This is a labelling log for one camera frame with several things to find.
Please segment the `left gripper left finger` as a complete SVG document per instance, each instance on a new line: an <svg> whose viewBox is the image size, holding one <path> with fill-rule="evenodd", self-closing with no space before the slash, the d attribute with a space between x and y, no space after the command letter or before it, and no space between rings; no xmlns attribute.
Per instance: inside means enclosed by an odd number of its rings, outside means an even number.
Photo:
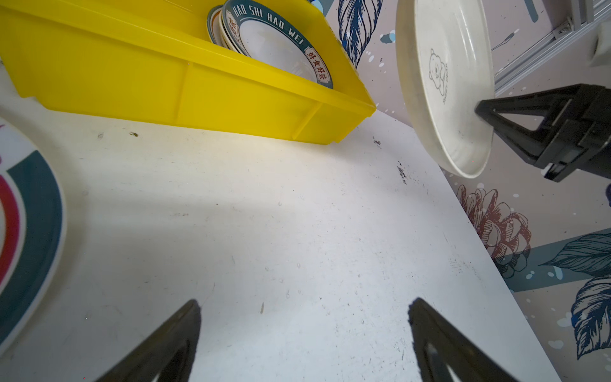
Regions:
<svg viewBox="0 0 611 382"><path fill-rule="evenodd" d="M200 306L190 299L99 381L187 381L200 337Z"/></svg>

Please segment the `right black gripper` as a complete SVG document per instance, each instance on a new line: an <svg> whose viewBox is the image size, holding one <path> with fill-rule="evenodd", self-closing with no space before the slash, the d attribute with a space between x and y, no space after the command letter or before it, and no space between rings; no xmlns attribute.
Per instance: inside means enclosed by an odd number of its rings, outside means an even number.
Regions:
<svg viewBox="0 0 611 382"><path fill-rule="evenodd" d="M482 100L477 116L521 159L560 182L576 170L610 178L610 90L571 85Z"/></svg>

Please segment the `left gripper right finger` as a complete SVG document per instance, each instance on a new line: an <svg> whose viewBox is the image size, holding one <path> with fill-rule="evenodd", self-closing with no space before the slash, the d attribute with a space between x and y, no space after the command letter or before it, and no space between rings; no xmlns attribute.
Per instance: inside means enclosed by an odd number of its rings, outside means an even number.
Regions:
<svg viewBox="0 0 611 382"><path fill-rule="evenodd" d="M408 316L422 380L515 380L424 299L412 302Z"/></svg>

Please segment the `plain cream plate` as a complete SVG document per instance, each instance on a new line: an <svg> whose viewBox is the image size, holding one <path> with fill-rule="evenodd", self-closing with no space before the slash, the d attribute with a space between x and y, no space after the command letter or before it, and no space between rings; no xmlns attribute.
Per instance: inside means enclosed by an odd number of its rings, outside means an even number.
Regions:
<svg viewBox="0 0 611 382"><path fill-rule="evenodd" d="M495 96L482 2L398 2L396 60L405 107L426 152L454 175L480 176L493 128L475 108Z"/></svg>

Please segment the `white plate red characters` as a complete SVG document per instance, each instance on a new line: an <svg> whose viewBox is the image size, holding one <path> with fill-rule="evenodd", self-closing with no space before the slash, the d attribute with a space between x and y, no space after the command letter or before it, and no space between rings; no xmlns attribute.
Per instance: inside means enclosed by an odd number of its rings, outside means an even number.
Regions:
<svg viewBox="0 0 611 382"><path fill-rule="evenodd" d="M228 46L224 41L221 28L221 11L221 5L215 6L213 9L211 9L211 11L209 11L207 17L208 36L213 44L228 49Z"/></svg>

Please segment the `green rim Hao Wei plate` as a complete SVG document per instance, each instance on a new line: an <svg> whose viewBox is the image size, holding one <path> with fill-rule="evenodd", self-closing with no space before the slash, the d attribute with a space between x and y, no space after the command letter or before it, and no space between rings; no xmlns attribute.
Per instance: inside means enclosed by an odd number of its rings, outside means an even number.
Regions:
<svg viewBox="0 0 611 382"><path fill-rule="evenodd" d="M256 1L227 1L221 27L228 46L238 53L320 84L334 87L322 55L283 16Z"/></svg>

